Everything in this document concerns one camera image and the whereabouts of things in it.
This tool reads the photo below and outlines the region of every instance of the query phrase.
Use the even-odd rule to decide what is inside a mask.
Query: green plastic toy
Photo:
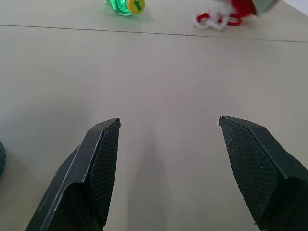
[[[145,7],[144,0],[105,0],[115,12],[128,16],[131,14],[141,14]]]

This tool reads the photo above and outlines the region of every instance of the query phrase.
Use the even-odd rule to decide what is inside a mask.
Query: green object
[[[4,166],[6,161],[6,154],[3,144],[0,141],[0,175],[3,172]]]
[[[277,0],[252,0],[257,15],[261,15],[265,11],[267,11],[271,6],[273,6]]]
[[[123,16],[141,14],[145,7],[144,0],[105,0],[105,2]]]

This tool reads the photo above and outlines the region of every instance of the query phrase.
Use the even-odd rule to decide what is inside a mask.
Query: yellow bottle cap
[[[132,14],[141,14],[145,7],[144,0],[127,0],[126,6]]]

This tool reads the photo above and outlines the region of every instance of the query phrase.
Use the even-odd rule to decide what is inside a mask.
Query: table
[[[242,31],[196,31],[195,1],[149,2],[153,19],[127,27],[98,1],[1,2],[0,230],[26,228],[59,165],[112,117],[122,127],[105,231],[258,230],[218,121],[267,127],[308,167],[307,18],[281,3]]]

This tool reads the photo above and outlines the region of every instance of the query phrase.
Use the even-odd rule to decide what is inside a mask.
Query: red and white toy
[[[209,13],[195,15],[193,24],[201,30],[223,30],[226,25],[239,26],[243,17],[254,14],[256,11],[252,0],[213,0],[212,10]]]

